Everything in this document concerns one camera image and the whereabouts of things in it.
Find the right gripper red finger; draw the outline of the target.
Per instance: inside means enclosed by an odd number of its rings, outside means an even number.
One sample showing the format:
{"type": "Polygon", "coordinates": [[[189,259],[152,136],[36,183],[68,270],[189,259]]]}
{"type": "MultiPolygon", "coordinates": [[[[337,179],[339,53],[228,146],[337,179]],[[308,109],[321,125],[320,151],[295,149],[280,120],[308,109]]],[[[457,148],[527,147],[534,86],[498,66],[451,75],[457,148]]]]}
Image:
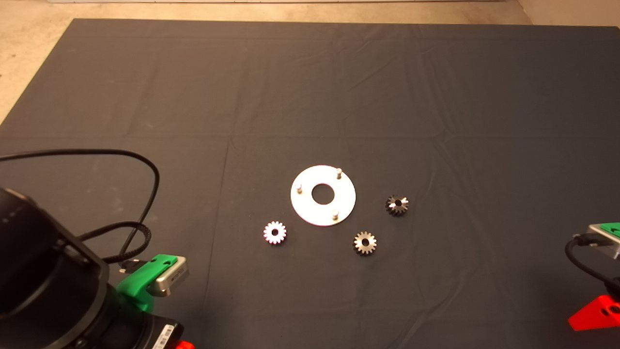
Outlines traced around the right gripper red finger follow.
{"type": "Polygon", "coordinates": [[[574,331],[618,328],[620,303],[609,295],[600,295],[568,318],[574,331]]]}

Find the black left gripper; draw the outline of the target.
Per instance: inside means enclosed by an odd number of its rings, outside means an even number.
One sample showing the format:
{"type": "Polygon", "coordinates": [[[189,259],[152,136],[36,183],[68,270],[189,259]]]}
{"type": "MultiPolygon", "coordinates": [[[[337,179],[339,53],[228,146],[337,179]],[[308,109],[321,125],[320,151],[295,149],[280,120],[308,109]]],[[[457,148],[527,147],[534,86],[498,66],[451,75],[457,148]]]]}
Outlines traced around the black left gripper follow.
{"type": "Polygon", "coordinates": [[[105,349],[195,349],[180,341],[184,326],[172,318],[137,309],[111,309],[105,312],[105,349]]]}

